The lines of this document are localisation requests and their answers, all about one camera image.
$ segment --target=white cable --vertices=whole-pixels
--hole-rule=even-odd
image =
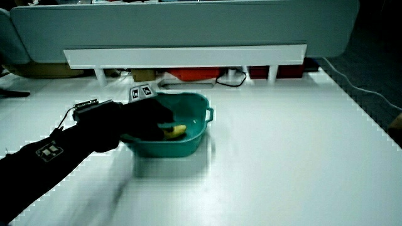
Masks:
[[[381,94],[379,94],[379,93],[377,93],[377,92],[374,92],[374,91],[365,90],[365,89],[362,89],[362,88],[359,88],[359,87],[354,86],[354,85],[349,81],[349,79],[347,78],[346,75],[344,75],[343,73],[339,72],[325,57],[323,57],[323,59],[329,64],[329,66],[330,66],[335,72],[337,72],[337,73],[340,74],[341,76],[345,77],[346,80],[347,80],[347,82],[348,82],[352,87],[354,87],[355,89],[361,90],[361,91],[364,91],[364,92],[368,92],[368,93],[370,93],[370,94],[377,94],[378,96],[382,97],[390,106],[392,106],[392,107],[394,107],[394,108],[396,108],[396,109],[398,109],[398,110],[402,110],[402,108],[400,108],[400,107],[398,107],[398,106],[396,106],[396,105],[391,104],[383,95],[381,95]]]

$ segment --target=teal bowl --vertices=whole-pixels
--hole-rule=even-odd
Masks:
[[[173,123],[160,124],[160,127],[186,125],[186,133],[175,140],[142,141],[132,139],[125,141],[136,155],[150,158],[177,158],[193,154],[200,145],[208,122],[214,120],[214,110],[209,107],[208,100],[200,94],[158,93],[153,97],[163,106],[173,111]]]

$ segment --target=floor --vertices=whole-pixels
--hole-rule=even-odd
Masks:
[[[402,44],[391,24],[381,24],[359,14],[346,51],[329,62],[356,87],[378,92],[392,104],[402,107]],[[351,87],[323,59],[320,66],[346,91],[382,129],[402,113],[383,98]]]

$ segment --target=yellow object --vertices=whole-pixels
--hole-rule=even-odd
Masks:
[[[183,135],[186,132],[186,129],[187,129],[186,125],[179,125],[179,126],[173,126],[172,128],[169,129],[162,129],[162,130],[163,133],[165,134],[166,139],[174,139]]]

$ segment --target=red object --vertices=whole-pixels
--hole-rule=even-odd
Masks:
[[[180,80],[195,81],[216,78],[220,74],[219,67],[213,68],[168,68],[166,71]]]
[[[280,65],[276,78],[302,78],[306,59],[302,65]]]
[[[251,66],[249,67],[249,75],[251,79],[267,79],[269,66]]]

